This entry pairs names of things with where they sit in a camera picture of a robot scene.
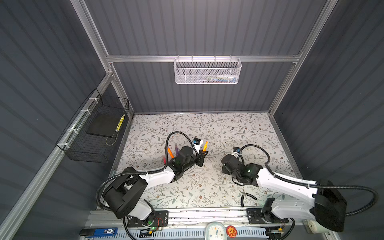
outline clock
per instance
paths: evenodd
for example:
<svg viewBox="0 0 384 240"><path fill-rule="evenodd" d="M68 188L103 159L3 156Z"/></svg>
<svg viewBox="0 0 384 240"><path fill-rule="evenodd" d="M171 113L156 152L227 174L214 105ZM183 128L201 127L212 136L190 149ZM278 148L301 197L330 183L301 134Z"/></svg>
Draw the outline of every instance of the clock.
<svg viewBox="0 0 384 240"><path fill-rule="evenodd" d="M205 240L227 240L227 232L223 224L209 223L205 229Z"/></svg>

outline white roll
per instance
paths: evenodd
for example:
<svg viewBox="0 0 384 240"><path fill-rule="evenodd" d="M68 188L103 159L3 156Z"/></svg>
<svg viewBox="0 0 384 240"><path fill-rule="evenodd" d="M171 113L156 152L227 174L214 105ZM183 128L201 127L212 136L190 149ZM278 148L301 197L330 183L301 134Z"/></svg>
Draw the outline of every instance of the white roll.
<svg viewBox="0 0 384 240"><path fill-rule="evenodd" d="M313 233L329 232L329 229L321 226L318 222L313 220L308 221L308 226L310 227Z"/></svg>

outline gray wall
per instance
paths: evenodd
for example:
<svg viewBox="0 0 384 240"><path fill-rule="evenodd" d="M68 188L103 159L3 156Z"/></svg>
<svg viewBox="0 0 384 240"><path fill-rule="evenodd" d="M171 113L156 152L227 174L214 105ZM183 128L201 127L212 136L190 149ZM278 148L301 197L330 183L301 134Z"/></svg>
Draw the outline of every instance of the gray wall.
<svg viewBox="0 0 384 240"><path fill-rule="evenodd" d="M293 55L325 0L86 3L110 55ZM291 64L243 63L238 84L184 86L172 64L115 66L135 112L174 112L268 110Z"/></svg>
<svg viewBox="0 0 384 240"><path fill-rule="evenodd" d="M238 84L176 84L173 63L115 63L135 112L268 110L292 63L243 63Z"/></svg>
<svg viewBox="0 0 384 240"><path fill-rule="evenodd" d="M69 1L0 2L0 221L104 75ZM79 223L73 209L94 207L94 181L107 171L64 159L15 239Z"/></svg>
<svg viewBox="0 0 384 240"><path fill-rule="evenodd" d="M340 0L275 118L306 179L366 185L381 198L346 218L343 239L381 239L384 196L384 1ZM371 195L342 191L347 210Z"/></svg>

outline leaf pattern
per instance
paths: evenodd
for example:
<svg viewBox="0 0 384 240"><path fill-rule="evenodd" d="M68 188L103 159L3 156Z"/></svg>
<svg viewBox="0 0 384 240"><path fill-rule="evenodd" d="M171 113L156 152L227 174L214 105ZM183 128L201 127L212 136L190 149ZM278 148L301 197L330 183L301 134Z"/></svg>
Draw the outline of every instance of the leaf pattern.
<svg viewBox="0 0 384 240"><path fill-rule="evenodd" d="M203 144L208 141L208 155L203 167L193 166L176 182L147 189L142 198L154 208L240 206L240 191L243 190L258 199L245 198L247 206L264 205L267 197L292 199L271 189L238 186L229 175L221 172L220 161L234 146L256 144L270 154L272 169L295 176L266 113L135 115L118 173L131 166L137 170L163 166L165 141L173 131L182 131L191 139L198 137ZM179 149L188 146L181 134L173 135L168 144L173 154L175 144ZM263 165L266 161L266 155L252 147L246 148L243 156L246 164Z"/></svg>

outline orange marker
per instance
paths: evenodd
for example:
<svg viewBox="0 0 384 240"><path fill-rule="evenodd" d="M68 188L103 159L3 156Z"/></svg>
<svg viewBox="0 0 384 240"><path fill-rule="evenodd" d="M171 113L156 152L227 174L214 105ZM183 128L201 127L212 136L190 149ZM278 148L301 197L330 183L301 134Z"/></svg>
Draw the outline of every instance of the orange marker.
<svg viewBox="0 0 384 240"><path fill-rule="evenodd" d="M207 149L208 141L205 142L205 145L203 147L203 152Z"/></svg>
<svg viewBox="0 0 384 240"><path fill-rule="evenodd" d="M170 155L171 159L172 159L172 158L174 158L174 156L173 156L173 154L172 154L172 152L170 151L170 149L169 149L169 148L168 148L168 153L169 153L169 155Z"/></svg>

